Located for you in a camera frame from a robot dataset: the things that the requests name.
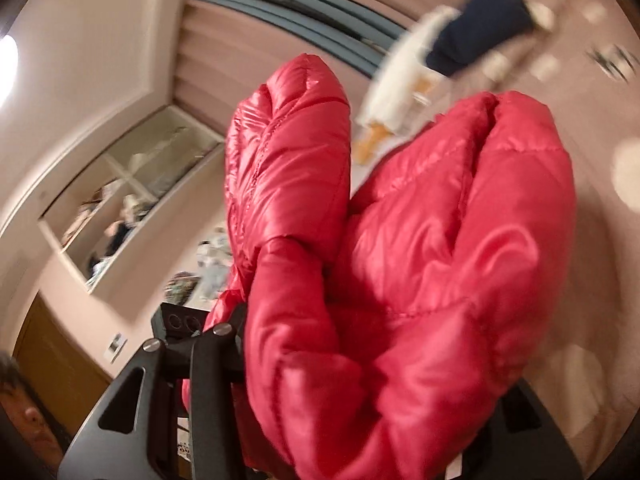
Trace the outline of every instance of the white cloth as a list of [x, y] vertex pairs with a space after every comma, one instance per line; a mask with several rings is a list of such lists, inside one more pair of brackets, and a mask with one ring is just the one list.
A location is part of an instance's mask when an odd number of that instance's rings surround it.
[[460, 11], [453, 7], [438, 6], [392, 45], [360, 107], [356, 118], [360, 126], [366, 127], [376, 121], [396, 135], [401, 132], [418, 78], [425, 74], [436, 80], [443, 77], [427, 68], [424, 59], [442, 29], [459, 15]]

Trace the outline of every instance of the dark hair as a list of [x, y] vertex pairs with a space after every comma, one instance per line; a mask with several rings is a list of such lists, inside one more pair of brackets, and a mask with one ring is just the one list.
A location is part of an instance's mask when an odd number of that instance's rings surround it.
[[53, 433], [60, 444], [60, 448], [63, 452], [66, 452], [71, 444], [71, 436], [62, 424], [60, 424], [56, 418], [51, 415], [51, 412], [42, 403], [38, 394], [21, 375], [20, 368], [18, 368], [18, 363], [15, 359], [7, 352], [2, 351], [0, 351], [0, 386], [10, 386], [12, 388], [22, 386], [24, 391], [27, 392], [28, 396], [31, 397], [31, 400], [35, 403], [37, 409], [40, 410], [40, 413], [49, 426], [51, 433]]

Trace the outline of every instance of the white light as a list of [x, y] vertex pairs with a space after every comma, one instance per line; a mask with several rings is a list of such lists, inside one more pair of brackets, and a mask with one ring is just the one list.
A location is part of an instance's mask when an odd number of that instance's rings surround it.
[[18, 70], [18, 46], [14, 38], [5, 36], [0, 40], [0, 106], [14, 86]]

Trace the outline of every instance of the red fabric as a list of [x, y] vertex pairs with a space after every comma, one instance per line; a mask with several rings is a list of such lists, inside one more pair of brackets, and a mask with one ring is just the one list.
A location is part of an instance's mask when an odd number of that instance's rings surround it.
[[[571, 163], [545, 106], [484, 92], [350, 200], [349, 114], [314, 56], [239, 106], [234, 273], [208, 325], [248, 300], [248, 399], [300, 478], [424, 480], [468, 446], [545, 331], [572, 240]], [[277, 468], [249, 451], [253, 414], [236, 411], [251, 464]]]

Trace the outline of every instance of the wall outlet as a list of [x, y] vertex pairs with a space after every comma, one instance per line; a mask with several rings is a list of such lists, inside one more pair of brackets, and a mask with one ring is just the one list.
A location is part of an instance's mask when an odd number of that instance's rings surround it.
[[107, 359], [108, 362], [113, 363], [120, 352], [122, 352], [122, 348], [126, 344], [128, 340], [122, 334], [116, 334], [113, 337], [113, 340], [104, 351], [104, 358]]

